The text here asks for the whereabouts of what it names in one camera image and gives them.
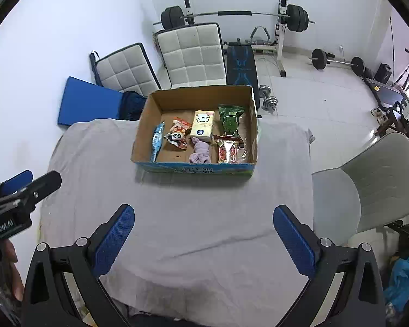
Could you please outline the person's hand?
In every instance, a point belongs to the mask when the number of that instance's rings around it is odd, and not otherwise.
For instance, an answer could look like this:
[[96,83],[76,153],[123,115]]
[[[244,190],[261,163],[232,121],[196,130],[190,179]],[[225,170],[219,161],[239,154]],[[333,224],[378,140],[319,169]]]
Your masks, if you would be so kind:
[[16,267],[18,262],[17,253],[15,251],[13,243],[6,239],[0,244],[1,251],[6,259],[8,260],[8,266],[11,272],[11,291],[13,296],[20,302],[23,301],[24,295],[24,285],[22,282],[21,275]]

